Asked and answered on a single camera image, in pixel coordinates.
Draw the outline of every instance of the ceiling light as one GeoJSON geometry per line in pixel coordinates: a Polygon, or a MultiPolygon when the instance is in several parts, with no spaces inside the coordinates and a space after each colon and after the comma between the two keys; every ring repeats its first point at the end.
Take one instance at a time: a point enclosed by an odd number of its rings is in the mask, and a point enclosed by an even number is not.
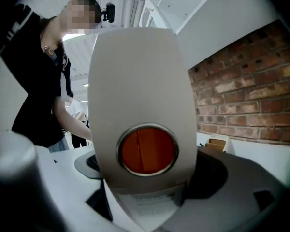
{"type": "Polygon", "coordinates": [[[84,34],[66,34],[65,36],[62,37],[62,40],[66,41],[68,39],[72,39],[81,35],[84,35],[84,34]]]}

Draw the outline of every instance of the black t-shirt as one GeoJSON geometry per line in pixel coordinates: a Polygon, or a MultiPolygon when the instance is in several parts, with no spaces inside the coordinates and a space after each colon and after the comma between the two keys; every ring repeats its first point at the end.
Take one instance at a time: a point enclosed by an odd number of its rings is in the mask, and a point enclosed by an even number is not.
{"type": "MultiPolygon", "coordinates": [[[[31,9],[20,4],[15,11],[12,23],[15,19],[25,17],[23,13],[31,9]]],[[[62,93],[71,94],[71,63],[63,47],[55,50],[55,58],[43,52],[39,21],[40,17],[31,11],[25,24],[12,39],[8,42],[3,39],[3,44],[0,42],[0,53],[7,67],[28,93],[12,130],[28,137],[35,145],[49,147],[64,137],[61,126],[52,113],[52,107],[55,97],[62,95],[61,87],[66,89],[62,93]]]]}

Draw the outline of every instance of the red brick wall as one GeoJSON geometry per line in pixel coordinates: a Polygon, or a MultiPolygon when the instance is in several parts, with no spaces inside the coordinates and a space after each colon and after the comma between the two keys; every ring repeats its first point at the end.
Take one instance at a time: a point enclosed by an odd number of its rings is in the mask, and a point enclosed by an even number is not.
{"type": "Polygon", "coordinates": [[[290,35],[280,21],[188,72],[199,132],[290,144],[290,35]]]}

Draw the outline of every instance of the orange circular window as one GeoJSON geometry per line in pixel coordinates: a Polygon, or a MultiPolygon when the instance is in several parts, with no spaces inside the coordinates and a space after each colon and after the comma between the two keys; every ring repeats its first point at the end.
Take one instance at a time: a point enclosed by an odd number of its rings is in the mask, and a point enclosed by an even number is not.
{"type": "Polygon", "coordinates": [[[130,172],[153,175],[167,170],[174,162],[177,147],[164,130],[143,127],[124,137],[120,147],[122,165],[130,172]]]}

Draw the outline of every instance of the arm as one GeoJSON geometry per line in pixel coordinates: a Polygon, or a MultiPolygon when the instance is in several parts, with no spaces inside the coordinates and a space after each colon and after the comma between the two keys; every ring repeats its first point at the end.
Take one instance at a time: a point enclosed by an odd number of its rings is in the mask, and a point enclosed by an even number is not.
{"type": "Polygon", "coordinates": [[[64,101],[60,97],[55,98],[53,111],[56,119],[64,129],[78,137],[91,140],[90,129],[67,112],[64,101]]]}
{"type": "Polygon", "coordinates": [[[58,122],[61,124],[61,126],[66,129],[67,131],[71,132],[72,134],[79,136],[81,138],[89,139],[91,140],[91,133],[90,129],[86,127],[84,123],[81,121],[78,121],[75,119],[72,115],[69,114],[69,112],[65,108],[64,99],[62,99],[62,96],[64,98],[64,94],[71,94],[71,80],[70,80],[70,67],[71,63],[66,55],[64,55],[64,77],[65,77],[65,83],[62,83],[63,86],[65,86],[64,90],[61,90],[61,81],[58,84],[58,88],[56,91],[56,98],[54,100],[54,106],[53,106],[53,113],[58,120],[58,122]]]}
{"type": "Polygon", "coordinates": [[[82,118],[84,115],[85,115],[84,112],[80,112],[80,113],[78,113],[76,119],[79,120],[79,121],[81,121],[81,118],[82,118]]]}

